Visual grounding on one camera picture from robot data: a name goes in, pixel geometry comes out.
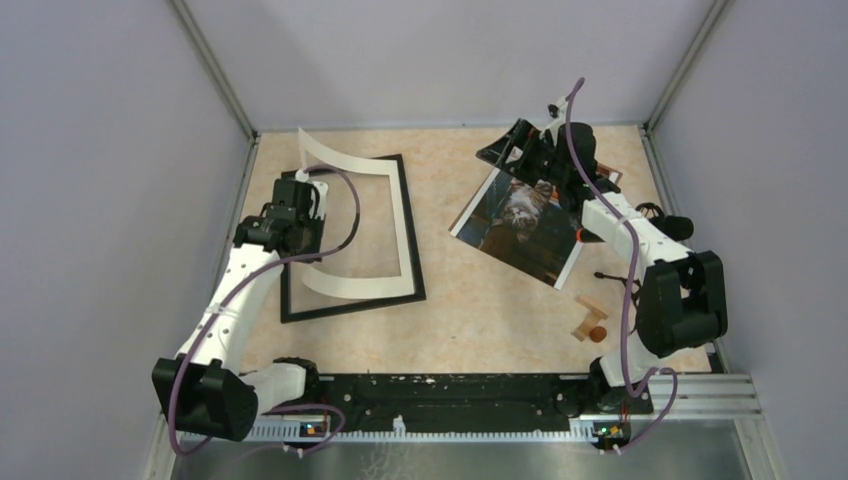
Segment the white mat board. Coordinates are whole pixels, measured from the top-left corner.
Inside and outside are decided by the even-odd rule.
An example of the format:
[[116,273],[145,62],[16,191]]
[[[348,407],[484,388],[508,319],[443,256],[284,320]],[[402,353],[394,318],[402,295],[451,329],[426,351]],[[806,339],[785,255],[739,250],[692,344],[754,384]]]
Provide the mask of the white mat board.
[[377,300],[415,292],[410,234],[404,211],[405,176],[396,160],[337,151],[304,129],[298,130],[301,165],[327,164],[350,174],[362,202],[356,239],[342,256],[302,269],[301,282],[313,292],[341,300]]

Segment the cat photo print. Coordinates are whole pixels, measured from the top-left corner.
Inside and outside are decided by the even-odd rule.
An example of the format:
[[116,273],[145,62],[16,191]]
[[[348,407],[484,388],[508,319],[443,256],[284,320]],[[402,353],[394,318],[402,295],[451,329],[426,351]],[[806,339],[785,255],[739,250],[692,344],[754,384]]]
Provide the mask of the cat photo print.
[[582,246],[578,220],[553,184],[521,182],[494,169],[449,228],[452,237],[557,290]]

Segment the black picture frame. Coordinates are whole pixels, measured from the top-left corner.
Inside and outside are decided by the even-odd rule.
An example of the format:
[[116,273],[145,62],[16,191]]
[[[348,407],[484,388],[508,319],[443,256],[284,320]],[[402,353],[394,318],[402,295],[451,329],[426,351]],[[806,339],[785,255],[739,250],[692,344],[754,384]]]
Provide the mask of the black picture frame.
[[392,277],[341,277],[306,264],[301,277],[305,286],[323,296],[351,299],[353,302],[294,312],[291,309],[294,295],[291,293],[290,272],[285,270],[281,274],[280,322],[306,321],[425,300],[426,290],[403,157],[394,154],[369,159],[341,155],[334,161],[327,159],[325,163],[346,172],[389,179],[400,274]]

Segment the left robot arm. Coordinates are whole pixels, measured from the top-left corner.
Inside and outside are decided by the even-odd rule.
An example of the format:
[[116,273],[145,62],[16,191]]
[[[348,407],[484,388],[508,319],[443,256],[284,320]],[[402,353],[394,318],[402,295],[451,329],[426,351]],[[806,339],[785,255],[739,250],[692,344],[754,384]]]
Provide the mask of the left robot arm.
[[317,253],[328,186],[305,174],[276,179],[271,201],[237,226],[225,272],[188,340],[160,358],[151,378],[168,425],[179,432],[241,441],[280,403],[297,413],[319,404],[320,386],[298,361],[241,374],[250,333],[284,259]]

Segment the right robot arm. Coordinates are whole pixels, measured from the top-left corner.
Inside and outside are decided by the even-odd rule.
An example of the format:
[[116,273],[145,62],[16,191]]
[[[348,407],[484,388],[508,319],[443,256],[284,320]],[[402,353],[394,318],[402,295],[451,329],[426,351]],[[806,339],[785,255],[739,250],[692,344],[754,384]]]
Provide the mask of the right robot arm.
[[558,120],[538,128],[517,120],[478,159],[528,185],[553,186],[564,209],[577,216],[583,243],[605,243],[628,263],[628,293],[622,308],[623,334],[617,350],[593,361],[586,385],[589,404],[612,412],[627,395],[637,397],[665,358],[724,336],[728,315],[724,265],[712,251],[683,245],[669,232],[676,217],[646,217],[620,188],[598,170],[597,141],[585,123]]

